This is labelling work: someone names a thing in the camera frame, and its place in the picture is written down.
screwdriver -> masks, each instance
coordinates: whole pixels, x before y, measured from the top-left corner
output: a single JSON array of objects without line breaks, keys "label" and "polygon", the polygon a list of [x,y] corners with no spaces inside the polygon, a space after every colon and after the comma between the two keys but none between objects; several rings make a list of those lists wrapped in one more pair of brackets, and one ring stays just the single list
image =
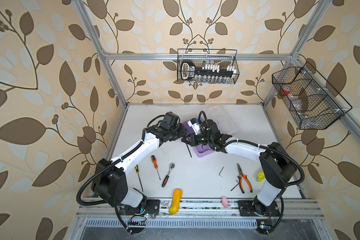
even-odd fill
[{"label": "screwdriver", "polygon": [[152,159],[152,162],[154,163],[154,166],[155,166],[155,168],[156,168],[157,175],[158,175],[158,179],[161,180],[161,179],[160,179],[160,175],[158,174],[158,170],[157,170],[158,166],[157,166],[157,163],[156,163],[156,158],[155,158],[155,156],[152,155],[152,156],[151,156],[151,159]]},{"label": "screwdriver", "polygon": [[143,185],[141,184],[141,179],[140,179],[140,175],[139,175],[139,168],[137,167],[137,165],[135,166],[135,169],[136,169],[136,173],[137,173],[137,175],[139,176],[139,181],[140,181],[140,186],[141,186],[141,191],[142,192],[144,192],[144,190],[143,190]]}]

orange screwdriver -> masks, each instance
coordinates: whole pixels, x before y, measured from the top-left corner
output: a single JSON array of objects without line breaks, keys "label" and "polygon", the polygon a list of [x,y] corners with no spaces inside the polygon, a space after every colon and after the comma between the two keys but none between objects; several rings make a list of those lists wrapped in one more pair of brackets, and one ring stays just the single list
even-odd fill
[{"label": "orange screwdriver", "polygon": [[158,175],[158,179],[161,180],[161,179],[160,179],[160,175],[158,174],[158,170],[157,170],[158,166],[157,166],[157,163],[156,163],[156,158],[155,158],[155,156],[152,155],[152,156],[151,156],[151,159],[152,159],[152,162],[154,163],[154,166],[155,166],[155,168],[156,168],[157,175]]}]

pliers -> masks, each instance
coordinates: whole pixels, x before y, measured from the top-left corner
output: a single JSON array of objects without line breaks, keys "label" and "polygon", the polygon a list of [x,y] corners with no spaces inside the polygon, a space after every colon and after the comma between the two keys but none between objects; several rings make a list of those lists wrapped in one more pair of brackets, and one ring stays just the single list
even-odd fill
[{"label": "pliers", "polygon": [[240,183],[239,186],[240,186],[241,192],[244,193],[243,183],[242,183],[243,179],[247,182],[248,186],[250,186],[250,191],[252,192],[252,185],[251,185],[250,181],[248,181],[247,175],[243,174],[243,171],[241,170],[241,167],[239,164],[237,164],[237,169],[239,170],[239,175],[237,176],[237,178],[239,179],[239,183]]}]

tool holder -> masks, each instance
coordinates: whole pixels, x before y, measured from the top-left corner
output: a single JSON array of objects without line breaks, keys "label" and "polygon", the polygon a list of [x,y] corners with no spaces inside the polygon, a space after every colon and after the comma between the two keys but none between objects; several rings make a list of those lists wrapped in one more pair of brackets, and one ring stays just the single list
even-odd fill
[{"label": "tool holder", "polygon": [[235,84],[240,74],[236,53],[237,50],[180,48],[177,50],[177,81]]},{"label": "tool holder", "polygon": [[[322,78],[322,87],[317,78]],[[272,84],[299,129],[322,130],[352,109],[350,103],[309,62],[272,74]]]}]

mesh basket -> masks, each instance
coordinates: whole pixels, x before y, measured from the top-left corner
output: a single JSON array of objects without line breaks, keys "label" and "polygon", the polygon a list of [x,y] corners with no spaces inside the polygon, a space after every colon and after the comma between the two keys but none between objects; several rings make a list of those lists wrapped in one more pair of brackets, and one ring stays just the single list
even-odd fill
[{"label": "mesh basket", "polygon": [[[272,74],[272,84],[291,113],[299,129],[322,130],[347,113],[352,106],[326,81],[323,88],[312,77],[314,67],[289,67]],[[341,100],[347,108],[342,108]]]},{"label": "mesh basket", "polygon": [[237,50],[178,49],[177,82],[235,84],[239,77]]}]

